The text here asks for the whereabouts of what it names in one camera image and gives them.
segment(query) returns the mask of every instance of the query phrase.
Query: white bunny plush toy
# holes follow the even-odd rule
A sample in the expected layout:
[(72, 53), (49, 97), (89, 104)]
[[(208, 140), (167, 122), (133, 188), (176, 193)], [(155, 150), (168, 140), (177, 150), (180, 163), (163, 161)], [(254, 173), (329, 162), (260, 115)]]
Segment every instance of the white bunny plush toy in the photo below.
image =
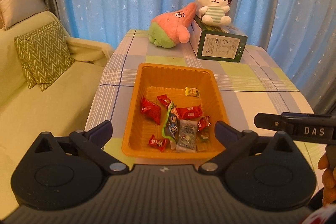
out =
[(202, 17), (202, 22), (209, 26), (229, 25), (231, 17), (226, 16), (230, 10), (228, 0), (198, 0), (198, 3), (203, 7), (199, 9)]

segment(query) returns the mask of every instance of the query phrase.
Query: triangular hole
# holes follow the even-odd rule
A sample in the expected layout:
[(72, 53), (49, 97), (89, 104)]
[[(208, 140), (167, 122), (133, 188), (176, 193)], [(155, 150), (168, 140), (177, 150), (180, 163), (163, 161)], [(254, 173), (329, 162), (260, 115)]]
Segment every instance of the triangular hole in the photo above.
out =
[(42, 139), (38, 147), (35, 149), (35, 153), (42, 153), (51, 151), (51, 145), (47, 139)]
[(286, 138), (279, 138), (274, 149), (276, 151), (293, 152)]

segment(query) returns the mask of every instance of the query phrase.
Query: patrick star plush toy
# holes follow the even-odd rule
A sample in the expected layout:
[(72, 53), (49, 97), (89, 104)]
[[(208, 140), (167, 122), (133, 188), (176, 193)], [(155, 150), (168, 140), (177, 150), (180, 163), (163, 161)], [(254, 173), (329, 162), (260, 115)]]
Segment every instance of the patrick star plush toy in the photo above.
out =
[(189, 41), (188, 27), (196, 14), (196, 3), (191, 2), (176, 12), (164, 13), (153, 18), (149, 27), (149, 41), (155, 46), (172, 48), (179, 42)]

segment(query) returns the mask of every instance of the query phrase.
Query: plaid tablecloth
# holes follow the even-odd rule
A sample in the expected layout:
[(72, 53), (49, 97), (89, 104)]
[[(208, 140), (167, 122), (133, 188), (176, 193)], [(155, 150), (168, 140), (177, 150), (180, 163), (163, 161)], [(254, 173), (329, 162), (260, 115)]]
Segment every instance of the plaid tablecloth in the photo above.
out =
[[(135, 76), (138, 65), (143, 62), (212, 70), (230, 125), (240, 131), (249, 128), (263, 136), (274, 134), (273, 131), (255, 127), (253, 120), (258, 112), (312, 113), (307, 100), (260, 47), (246, 45), (240, 63), (198, 60), (189, 43), (165, 49), (151, 44), (147, 31), (130, 30), (104, 69), (85, 127), (87, 131), (104, 120), (110, 120), (113, 124), (113, 137), (104, 150), (128, 164), (130, 168), (134, 163), (175, 163), (169, 160), (126, 157), (121, 151)], [(319, 189), (322, 187), (322, 171), (317, 169), (317, 163), (325, 151), (325, 145), (303, 142), (296, 144), (315, 171)], [(193, 163), (199, 166), (202, 162), (183, 160), (179, 163)]]

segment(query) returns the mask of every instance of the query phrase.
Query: stuffed animal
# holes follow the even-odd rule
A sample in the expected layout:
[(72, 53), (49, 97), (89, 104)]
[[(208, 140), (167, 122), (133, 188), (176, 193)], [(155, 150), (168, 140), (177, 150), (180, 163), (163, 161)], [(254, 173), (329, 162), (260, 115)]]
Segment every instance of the stuffed animal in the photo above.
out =
[(188, 27), (196, 15), (196, 3), (191, 2), (176, 12), (164, 13), (152, 19), (149, 41), (155, 46), (172, 48), (179, 42), (187, 43), (190, 38)]
[(203, 7), (199, 9), (202, 17), (202, 22), (209, 26), (229, 25), (231, 17), (226, 16), (230, 10), (228, 0), (198, 0)]

